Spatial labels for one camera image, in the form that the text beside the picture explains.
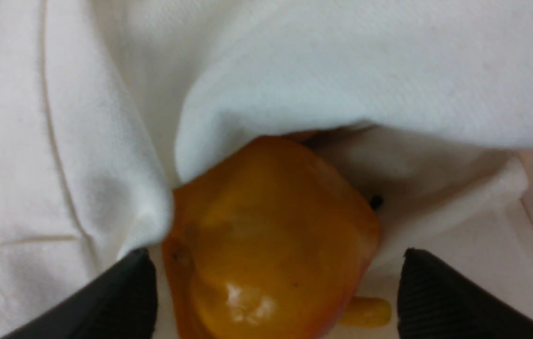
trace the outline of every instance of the white cloth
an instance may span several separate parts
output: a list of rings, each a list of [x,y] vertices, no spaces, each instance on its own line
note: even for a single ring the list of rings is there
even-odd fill
[[[524,168],[489,150],[533,148],[533,1],[0,0],[0,335],[159,242],[170,187],[356,122],[318,152],[386,199],[360,292],[394,298],[419,245],[533,317]]]

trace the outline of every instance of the white towel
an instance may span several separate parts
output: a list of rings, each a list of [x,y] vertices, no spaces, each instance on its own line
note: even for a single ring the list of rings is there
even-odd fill
[[[492,149],[533,148],[533,1],[0,0],[0,335],[159,242],[170,189],[254,137],[355,123],[317,151],[385,198],[359,292],[393,300],[418,245],[533,317],[527,180]]]

